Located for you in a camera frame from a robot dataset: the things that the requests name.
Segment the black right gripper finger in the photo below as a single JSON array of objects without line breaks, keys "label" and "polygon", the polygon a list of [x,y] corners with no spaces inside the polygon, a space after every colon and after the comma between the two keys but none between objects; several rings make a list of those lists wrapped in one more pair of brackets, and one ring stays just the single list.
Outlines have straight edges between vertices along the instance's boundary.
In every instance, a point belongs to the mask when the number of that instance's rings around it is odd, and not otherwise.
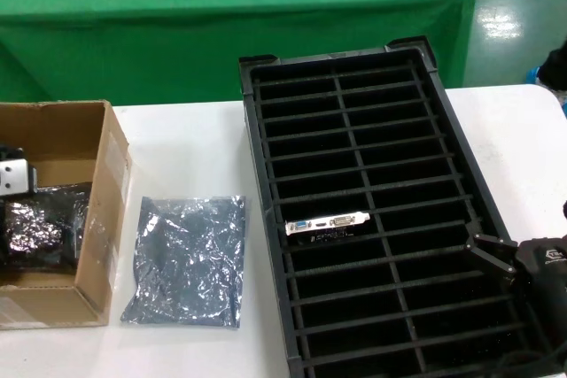
[{"label": "black right gripper finger", "polygon": [[485,234],[470,236],[465,243],[465,257],[484,274],[515,274],[515,241]]}]

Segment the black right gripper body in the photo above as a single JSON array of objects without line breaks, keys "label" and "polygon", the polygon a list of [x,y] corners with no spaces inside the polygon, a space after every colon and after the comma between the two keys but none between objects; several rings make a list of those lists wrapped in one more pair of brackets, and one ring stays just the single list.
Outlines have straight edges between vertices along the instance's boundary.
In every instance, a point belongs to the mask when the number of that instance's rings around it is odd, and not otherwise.
[{"label": "black right gripper body", "polygon": [[566,237],[523,241],[516,261],[526,276],[526,292],[544,320],[566,320]]}]

